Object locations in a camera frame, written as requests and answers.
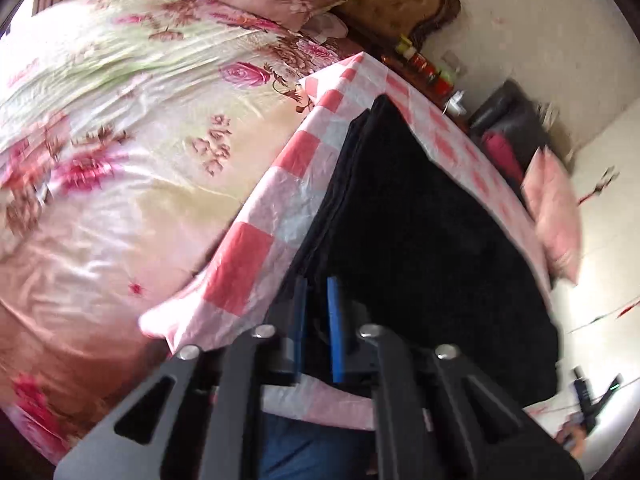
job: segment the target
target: pink pillow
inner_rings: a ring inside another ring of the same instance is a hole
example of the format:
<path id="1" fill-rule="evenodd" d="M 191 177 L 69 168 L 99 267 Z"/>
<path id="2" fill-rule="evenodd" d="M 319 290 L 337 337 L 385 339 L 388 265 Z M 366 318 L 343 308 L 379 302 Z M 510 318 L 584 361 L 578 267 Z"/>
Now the pink pillow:
<path id="1" fill-rule="evenodd" d="M 267 18 L 293 32 L 297 32 L 311 17 L 308 1 L 303 0 L 217 0 Z"/>
<path id="2" fill-rule="evenodd" d="M 552 269 L 578 283 L 582 259 L 582 223 L 569 175 L 549 148 L 537 150 L 522 183 L 536 235 Z"/>

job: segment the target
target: floral bedspread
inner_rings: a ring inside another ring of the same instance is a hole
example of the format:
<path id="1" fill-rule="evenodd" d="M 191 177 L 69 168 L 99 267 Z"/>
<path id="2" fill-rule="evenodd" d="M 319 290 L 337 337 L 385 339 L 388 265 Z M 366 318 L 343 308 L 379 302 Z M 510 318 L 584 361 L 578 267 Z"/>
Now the floral bedspread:
<path id="1" fill-rule="evenodd" d="M 0 44 L 0 406 L 52 462 L 164 358 L 338 55 L 212 0 L 68 0 Z"/>

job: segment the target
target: pink cloth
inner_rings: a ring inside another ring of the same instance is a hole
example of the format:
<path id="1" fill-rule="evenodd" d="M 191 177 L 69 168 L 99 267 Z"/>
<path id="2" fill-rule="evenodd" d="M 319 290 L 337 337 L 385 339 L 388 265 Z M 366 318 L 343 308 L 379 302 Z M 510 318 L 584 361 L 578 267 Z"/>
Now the pink cloth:
<path id="1" fill-rule="evenodd" d="M 536 151 L 522 191 L 552 268 L 577 284 L 582 259 L 580 210 L 569 175 L 549 148 Z"/>
<path id="2" fill-rule="evenodd" d="M 518 185 L 522 184 L 524 174 L 509 141 L 502 134 L 487 132 L 482 136 L 482 143 L 492 162 Z"/>
<path id="3" fill-rule="evenodd" d="M 311 17 L 308 2 L 302 0 L 217 0 L 276 22 L 297 32 Z"/>
<path id="4" fill-rule="evenodd" d="M 304 78 L 302 85 L 315 108 L 258 183 L 209 265 L 180 294 L 140 318 L 143 332 L 165 337 L 173 351 L 185 344 L 210 349 L 231 343 L 264 319 L 320 207 L 351 120 L 381 93 L 398 106 L 429 158 L 476 197 L 513 240 L 548 302 L 545 257 L 529 215 L 491 163 L 435 105 L 362 53 Z M 263 408 L 332 426 L 372 429 L 374 423 L 370 399 L 308 376 L 295 388 L 266 387 Z"/>

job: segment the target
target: blue rubber strip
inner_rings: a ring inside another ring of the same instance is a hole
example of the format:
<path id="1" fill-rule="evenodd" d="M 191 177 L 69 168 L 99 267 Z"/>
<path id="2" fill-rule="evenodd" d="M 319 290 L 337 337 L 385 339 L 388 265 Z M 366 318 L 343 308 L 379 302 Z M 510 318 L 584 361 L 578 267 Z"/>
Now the blue rubber strip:
<path id="1" fill-rule="evenodd" d="M 329 336 L 331 338 L 331 372 L 334 383 L 344 381 L 344 345 L 340 320 L 340 291 L 338 280 L 326 280 L 327 307 L 329 310 Z"/>
<path id="2" fill-rule="evenodd" d="M 302 373 L 303 365 L 302 347 L 305 342 L 306 288 L 306 278 L 299 278 L 296 282 L 296 290 L 294 294 L 294 306 L 296 309 L 296 333 L 294 335 L 294 373 L 297 376 Z"/>

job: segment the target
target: blue jeans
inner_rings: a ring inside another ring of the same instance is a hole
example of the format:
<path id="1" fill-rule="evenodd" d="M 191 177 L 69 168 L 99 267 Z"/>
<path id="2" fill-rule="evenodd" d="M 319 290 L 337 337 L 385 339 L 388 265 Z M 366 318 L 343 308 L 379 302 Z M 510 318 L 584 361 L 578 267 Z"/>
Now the blue jeans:
<path id="1" fill-rule="evenodd" d="M 372 431 L 263 415 L 260 480 L 361 480 L 375 450 Z"/>

